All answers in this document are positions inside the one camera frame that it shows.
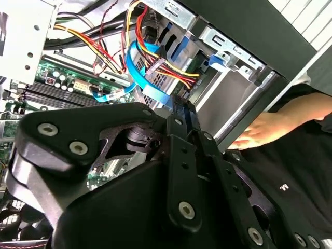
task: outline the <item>bolt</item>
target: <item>bolt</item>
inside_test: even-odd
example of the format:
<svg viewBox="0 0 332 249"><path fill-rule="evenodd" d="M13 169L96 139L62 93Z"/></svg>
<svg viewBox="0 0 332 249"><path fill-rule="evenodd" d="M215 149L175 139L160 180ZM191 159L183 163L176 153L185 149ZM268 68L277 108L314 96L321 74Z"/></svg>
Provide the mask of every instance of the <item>bolt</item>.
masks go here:
<svg viewBox="0 0 332 249"><path fill-rule="evenodd" d="M318 241L311 235L308 236L308 239L310 240L310 242L313 244L314 247L316 248L320 248L320 244L318 243Z"/></svg>
<svg viewBox="0 0 332 249"><path fill-rule="evenodd" d="M178 210L186 219L193 219L195 217L195 211L188 202L180 202L180 204L178 205Z"/></svg>
<svg viewBox="0 0 332 249"><path fill-rule="evenodd" d="M182 125L182 121L181 120L175 119L175 122L178 123L179 125Z"/></svg>
<svg viewBox="0 0 332 249"><path fill-rule="evenodd" d="M241 158L239 157L238 154L233 153L233 157L236 159L236 161L241 161Z"/></svg>
<svg viewBox="0 0 332 249"><path fill-rule="evenodd" d="M80 141L74 141L71 144L69 144L69 149L71 150L72 153L80 156L88 152L87 145Z"/></svg>
<svg viewBox="0 0 332 249"><path fill-rule="evenodd" d="M151 112L149 111L149 110L143 110L143 112L144 112L144 114L146 114L147 116L151 116L152 114L151 114Z"/></svg>
<svg viewBox="0 0 332 249"><path fill-rule="evenodd" d="M263 245L263 237L260 233L253 227L248 229L248 234L250 238L256 243L256 245L262 246Z"/></svg>
<svg viewBox="0 0 332 249"><path fill-rule="evenodd" d="M55 136L59 132L58 128L51 123L42 123L37 127L38 132L45 136Z"/></svg>
<svg viewBox="0 0 332 249"><path fill-rule="evenodd" d="M208 139L208 140L212 140L212 137L210 134L208 133L204 133L204 136Z"/></svg>
<svg viewBox="0 0 332 249"><path fill-rule="evenodd" d="M302 247L307 247L307 244L305 240L299 235L299 234L294 234L296 241L302 246Z"/></svg>

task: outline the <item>hand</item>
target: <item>hand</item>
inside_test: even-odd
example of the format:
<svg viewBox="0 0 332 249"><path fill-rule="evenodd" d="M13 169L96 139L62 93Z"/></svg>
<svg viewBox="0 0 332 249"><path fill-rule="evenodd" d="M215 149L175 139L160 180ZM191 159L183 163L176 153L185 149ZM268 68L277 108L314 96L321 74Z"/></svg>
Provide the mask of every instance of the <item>hand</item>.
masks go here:
<svg viewBox="0 0 332 249"><path fill-rule="evenodd" d="M233 142L229 149L248 149L271 143L296 128L291 118L280 113L262 113Z"/></svg>

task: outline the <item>person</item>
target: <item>person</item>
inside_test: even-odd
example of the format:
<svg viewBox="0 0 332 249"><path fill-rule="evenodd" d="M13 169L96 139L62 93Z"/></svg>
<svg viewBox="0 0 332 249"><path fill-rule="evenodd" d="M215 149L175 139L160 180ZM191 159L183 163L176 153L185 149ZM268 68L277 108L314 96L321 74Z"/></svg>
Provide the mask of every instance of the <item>person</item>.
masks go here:
<svg viewBox="0 0 332 249"><path fill-rule="evenodd" d="M332 239L332 97L298 84L230 146Z"/></svg>

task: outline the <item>sleeve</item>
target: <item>sleeve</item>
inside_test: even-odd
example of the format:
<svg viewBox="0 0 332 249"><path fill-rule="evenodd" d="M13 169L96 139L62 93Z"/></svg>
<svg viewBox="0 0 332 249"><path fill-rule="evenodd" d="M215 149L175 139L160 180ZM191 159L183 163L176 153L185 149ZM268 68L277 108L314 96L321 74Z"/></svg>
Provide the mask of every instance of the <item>sleeve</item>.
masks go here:
<svg viewBox="0 0 332 249"><path fill-rule="evenodd" d="M317 121L322 126L322 131L332 133L332 113L327 115L322 121Z"/></svg>
<svg viewBox="0 0 332 249"><path fill-rule="evenodd" d="M318 91L311 86L307 84L298 84L295 86L292 86L281 98L280 100L269 110L269 112L275 113L277 112L281 107L283 107L285 104L287 104L292 99L295 99L300 96L308 95L311 93L322 93L321 91ZM324 120L322 121L316 121L322 126L322 131L332 133L332 113L327 115Z"/></svg>

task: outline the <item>ram slot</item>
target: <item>ram slot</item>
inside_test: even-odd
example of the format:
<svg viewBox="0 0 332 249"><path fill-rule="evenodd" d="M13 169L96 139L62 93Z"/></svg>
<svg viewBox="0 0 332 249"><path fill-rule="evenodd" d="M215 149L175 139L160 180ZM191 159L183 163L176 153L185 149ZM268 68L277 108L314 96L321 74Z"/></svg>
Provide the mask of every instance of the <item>ram slot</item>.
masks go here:
<svg viewBox="0 0 332 249"><path fill-rule="evenodd" d="M76 107L81 107L75 104L70 104L70 103L66 103L63 101L59 101L57 99L51 99L48 98L46 96L42 96L36 93L26 93L25 94L25 100L27 101L32 101L32 102L36 102L42 105L46 105L46 106L51 106L54 108L59 108L59 109L63 109L63 108L76 108Z"/></svg>
<svg viewBox="0 0 332 249"><path fill-rule="evenodd" d="M99 103L90 96L64 91L62 89L48 86L39 82L35 82L33 85L27 86L26 92L33 93L34 95L42 95L44 98L53 99L56 102L60 101L73 104L75 106L96 106L105 104Z"/></svg>

